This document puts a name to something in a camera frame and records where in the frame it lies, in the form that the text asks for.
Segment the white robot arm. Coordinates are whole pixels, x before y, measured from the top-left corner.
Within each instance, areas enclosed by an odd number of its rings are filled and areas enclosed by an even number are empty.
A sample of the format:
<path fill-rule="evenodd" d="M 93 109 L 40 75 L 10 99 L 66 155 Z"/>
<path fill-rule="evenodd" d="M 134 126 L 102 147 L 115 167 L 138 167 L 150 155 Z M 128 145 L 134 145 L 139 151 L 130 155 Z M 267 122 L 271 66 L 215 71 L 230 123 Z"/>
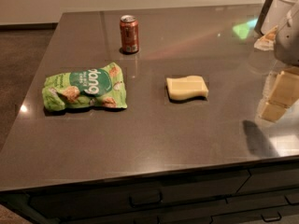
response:
<path fill-rule="evenodd" d="M 293 7 L 254 47 L 273 50 L 275 58 L 287 67 L 278 73 L 271 72 L 265 82 L 259 116 L 276 122 L 299 100 L 299 3 Z"/>

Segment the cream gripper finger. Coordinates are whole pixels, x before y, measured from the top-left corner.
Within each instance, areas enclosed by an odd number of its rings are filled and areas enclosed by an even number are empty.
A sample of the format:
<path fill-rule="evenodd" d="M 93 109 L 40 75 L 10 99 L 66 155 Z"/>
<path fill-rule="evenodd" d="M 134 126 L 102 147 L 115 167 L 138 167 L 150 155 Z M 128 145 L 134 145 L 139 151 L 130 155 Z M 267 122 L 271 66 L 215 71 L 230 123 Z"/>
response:
<path fill-rule="evenodd" d="M 299 100 L 299 67 L 271 71 L 263 88 L 259 117 L 276 122 Z"/>

